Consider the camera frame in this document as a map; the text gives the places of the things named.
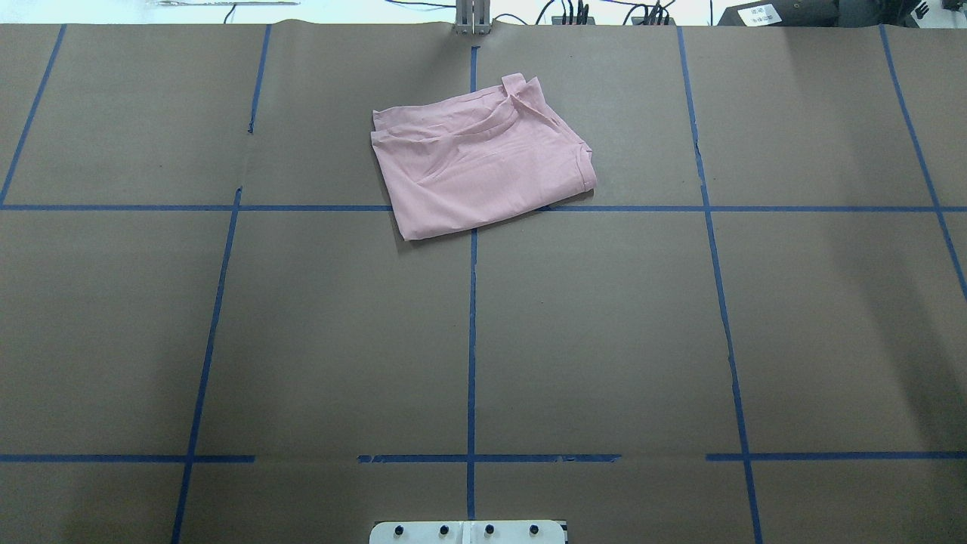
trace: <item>cloth fold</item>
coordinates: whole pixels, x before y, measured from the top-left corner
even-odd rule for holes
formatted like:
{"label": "cloth fold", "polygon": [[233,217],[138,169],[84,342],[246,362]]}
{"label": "cloth fold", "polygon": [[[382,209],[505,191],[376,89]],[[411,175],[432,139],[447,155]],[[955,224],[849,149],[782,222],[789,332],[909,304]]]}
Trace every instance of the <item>cloth fold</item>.
{"label": "cloth fold", "polygon": [[591,148],[547,105],[536,77],[373,111],[372,121],[405,240],[504,221],[598,184]]}

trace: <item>white label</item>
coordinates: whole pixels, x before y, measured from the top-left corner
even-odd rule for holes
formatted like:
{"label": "white label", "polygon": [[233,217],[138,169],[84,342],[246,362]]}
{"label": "white label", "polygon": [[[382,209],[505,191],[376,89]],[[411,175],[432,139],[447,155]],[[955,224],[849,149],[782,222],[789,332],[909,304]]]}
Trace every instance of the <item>white label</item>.
{"label": "white label", "polygon": [[739,10],[739,17],[742,18],[742,22],[746,26],[765,26],[767,24],[782,22],[782,17],[779,16],[779,13],[772,4],[763,4],[762,6]]}

